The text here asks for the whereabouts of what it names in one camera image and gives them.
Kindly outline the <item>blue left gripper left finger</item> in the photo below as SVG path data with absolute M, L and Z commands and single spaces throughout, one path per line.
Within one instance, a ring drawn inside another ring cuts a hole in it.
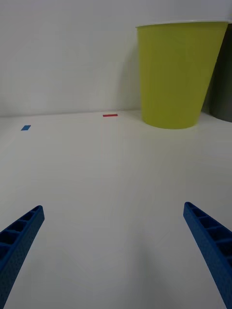
M 44 222 L 44 210 L 36 206 L 0 233 L 0 308 L 4 308 L 18 273 Z

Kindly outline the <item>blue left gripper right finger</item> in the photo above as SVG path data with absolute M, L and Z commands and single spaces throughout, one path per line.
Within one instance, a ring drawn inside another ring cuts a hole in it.
M 232 232 L 190 202 L 183 216 L 226 308 L 232 307 Z

